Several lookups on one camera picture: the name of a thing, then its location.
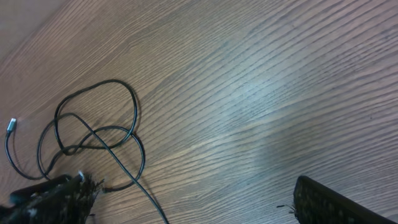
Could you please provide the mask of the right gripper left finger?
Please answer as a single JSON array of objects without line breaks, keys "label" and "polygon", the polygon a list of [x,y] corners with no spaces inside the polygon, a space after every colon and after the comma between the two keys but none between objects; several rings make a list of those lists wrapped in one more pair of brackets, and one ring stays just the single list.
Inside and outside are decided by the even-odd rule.
[{"label": "right gripper left finger", "polygon": [[3,224],[85,223],[102,190],[90,175],[61,175],[9,195],[13,206],[1,206]]}]

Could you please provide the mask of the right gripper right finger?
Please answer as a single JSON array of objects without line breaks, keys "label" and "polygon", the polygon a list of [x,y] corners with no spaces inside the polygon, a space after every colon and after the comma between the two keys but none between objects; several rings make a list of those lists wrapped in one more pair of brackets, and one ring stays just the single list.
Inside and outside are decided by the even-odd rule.
[{"label": "right gripper right finger", "polygon": [[300,224],[395,224],[306,175],[297,178],[290,214]]}]

